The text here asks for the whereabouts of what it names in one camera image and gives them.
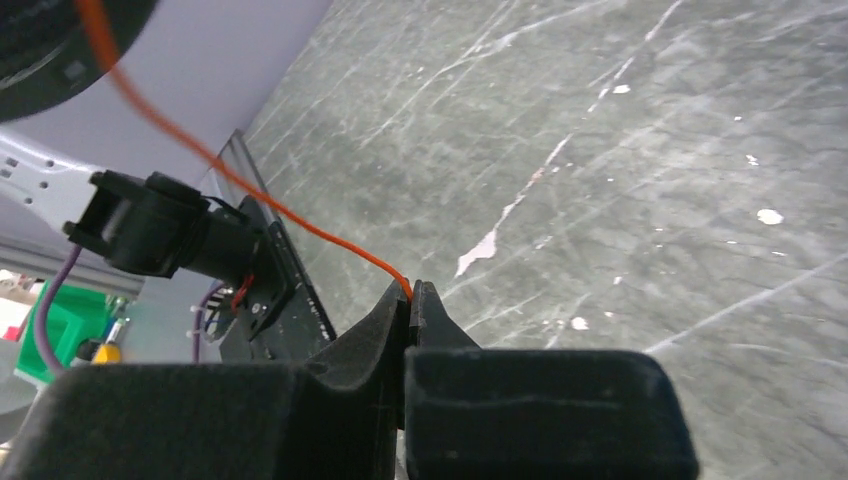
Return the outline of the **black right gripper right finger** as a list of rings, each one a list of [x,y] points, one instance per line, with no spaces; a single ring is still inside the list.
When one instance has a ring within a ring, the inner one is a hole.
[[[413,479],[695,479],[691,433],[652,357],[484,349],[430,282],[414,287],[405,355]]]

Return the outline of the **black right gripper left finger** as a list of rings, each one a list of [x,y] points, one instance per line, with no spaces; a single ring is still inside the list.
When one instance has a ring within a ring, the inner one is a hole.
[[[112,364],[36,402],[5,479],[391,479],[409,304],[391,284],[305,361]]]

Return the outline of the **dark grey perforated spool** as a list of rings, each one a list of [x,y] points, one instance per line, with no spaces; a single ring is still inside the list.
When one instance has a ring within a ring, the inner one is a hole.
[[[103,75],[72,1],[1,3],[1,120],[78,95]]]

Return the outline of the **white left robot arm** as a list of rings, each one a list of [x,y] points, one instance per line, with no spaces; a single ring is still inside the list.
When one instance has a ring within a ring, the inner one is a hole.
[[[253,195],[233,205],[160,172],[140,178],[73,160],[9,130],[1,193],[117,270],[170,278],[186,269],[235,288],[250,338],[296,294],[279,227]]]

